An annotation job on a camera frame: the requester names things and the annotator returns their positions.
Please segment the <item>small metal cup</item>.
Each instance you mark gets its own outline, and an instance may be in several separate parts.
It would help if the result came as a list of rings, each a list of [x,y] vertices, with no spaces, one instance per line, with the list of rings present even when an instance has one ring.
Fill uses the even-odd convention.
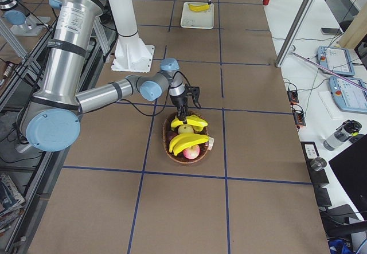
[[[313,169],[314,171],[321,171],[323,170],[325,167],[327,166],[327,162],[325,159],[323,159],[322,157],[316,157],[313,158],[310,161],[310,167],[311,169]]]

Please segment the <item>upper blue teach pendant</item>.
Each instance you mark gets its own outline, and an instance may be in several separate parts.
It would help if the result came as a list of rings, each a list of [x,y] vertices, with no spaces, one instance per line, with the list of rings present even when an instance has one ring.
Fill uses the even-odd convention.
[[[355,75],[350,53],[345,48],[331,48],[319,46],[317,49],[318,64],[346,77]]]

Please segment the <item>aluminium frame post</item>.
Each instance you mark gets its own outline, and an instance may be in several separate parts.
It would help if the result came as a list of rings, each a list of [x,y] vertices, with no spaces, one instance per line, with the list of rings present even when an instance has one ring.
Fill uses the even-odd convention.
[[[314,1],[315,0],[302,1],[300,8],[295,16],[295,19],[290,27],[290,30],[288,31],[288,34],[285,38],[285,41],[280,49],[280,52],[276,58],[275,61],[276,67],[281,67],[286,59],[286,56],[291,52],[291,47]]]

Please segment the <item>black monitor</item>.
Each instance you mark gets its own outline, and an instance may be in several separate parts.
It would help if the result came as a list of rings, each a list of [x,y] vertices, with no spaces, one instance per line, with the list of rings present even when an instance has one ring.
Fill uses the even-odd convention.
[[[329,165],[358,212],[366,220],[366,137],[335,156]]]

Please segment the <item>dark purple fruit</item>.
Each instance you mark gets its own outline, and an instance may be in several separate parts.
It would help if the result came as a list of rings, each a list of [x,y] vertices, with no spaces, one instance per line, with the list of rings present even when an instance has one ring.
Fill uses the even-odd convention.
[[[174,137],[176,137],[177,135],[178,135],[178,133],[177,133],[177,132],[170,130],[170,131],[168,131],[168,132],[166,133],[166,140],[167,140],[168,142],[170,142],[170,141],[171,141]]]

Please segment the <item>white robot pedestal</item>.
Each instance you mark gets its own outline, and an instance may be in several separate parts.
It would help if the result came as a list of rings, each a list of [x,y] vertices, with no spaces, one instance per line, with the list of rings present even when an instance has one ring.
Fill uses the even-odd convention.
[[[118,33],[111,68],[119,72],[148,73],[155,47],[140,38],[132,0],[108,0]]]

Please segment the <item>front yellow banana bunch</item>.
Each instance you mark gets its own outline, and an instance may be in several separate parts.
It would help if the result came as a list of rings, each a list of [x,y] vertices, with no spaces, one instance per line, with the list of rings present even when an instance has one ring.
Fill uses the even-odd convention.
[[[206,134],[184,133],[175,136],[169,143],[169,152],[177,156],[180,152],[188,147],[197,144],[206,143],[209,141],[209,136]]]

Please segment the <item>blue teach pendant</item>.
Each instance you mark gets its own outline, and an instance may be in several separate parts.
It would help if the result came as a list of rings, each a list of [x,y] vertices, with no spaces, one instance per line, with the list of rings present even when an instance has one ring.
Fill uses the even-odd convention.
[[[366,114],[366,91],[337,76],[330,78],[329,88],[335,104],[341,111]]]
[[[317,49],[318,64],[346,77],[355,75],[350,53],[345,48],[331,48],[319,46]]]

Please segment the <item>red pink apple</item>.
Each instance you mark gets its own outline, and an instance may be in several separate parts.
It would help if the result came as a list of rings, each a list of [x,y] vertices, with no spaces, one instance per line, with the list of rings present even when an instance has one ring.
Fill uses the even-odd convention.
[[[190,146],[183,151],[183,155],[186,159],[196,159],[200,154],[200,146],[198,144]]]

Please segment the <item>brown wicker basket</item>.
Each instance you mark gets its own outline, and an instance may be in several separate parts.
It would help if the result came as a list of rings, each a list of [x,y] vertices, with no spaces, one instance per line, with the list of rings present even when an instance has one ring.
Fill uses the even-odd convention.
[[[163,124],[163,146],[166,154],[181,164],[200,161],[211,149],[213,139],[208,133],[208,122],[196,112],[189,111],[187,125],[170,114]]]

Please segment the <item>clear water bottle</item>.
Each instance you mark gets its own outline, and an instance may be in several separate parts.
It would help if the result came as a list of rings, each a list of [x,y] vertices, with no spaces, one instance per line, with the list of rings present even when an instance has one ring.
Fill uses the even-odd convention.
[[[330,151],[333,151],[347,140],[359,134],[362,129],[362,124],[356,120],[344,121],[336,130],[323,141],[323,146]]]

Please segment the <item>lower blue teach pendant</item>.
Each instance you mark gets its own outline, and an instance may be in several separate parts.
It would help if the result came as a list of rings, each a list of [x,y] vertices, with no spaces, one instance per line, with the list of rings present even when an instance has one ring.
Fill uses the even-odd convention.
[[[341,111],[366,114],[366,91],[337,76],[330,78],[329,88],[335,104]]]

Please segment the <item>yellow green apple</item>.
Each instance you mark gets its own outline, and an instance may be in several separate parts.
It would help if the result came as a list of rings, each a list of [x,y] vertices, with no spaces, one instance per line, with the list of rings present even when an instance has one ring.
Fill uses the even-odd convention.
[[[183,124],[178,127],[178,134],[193,134],[193,127],[189,124]]]

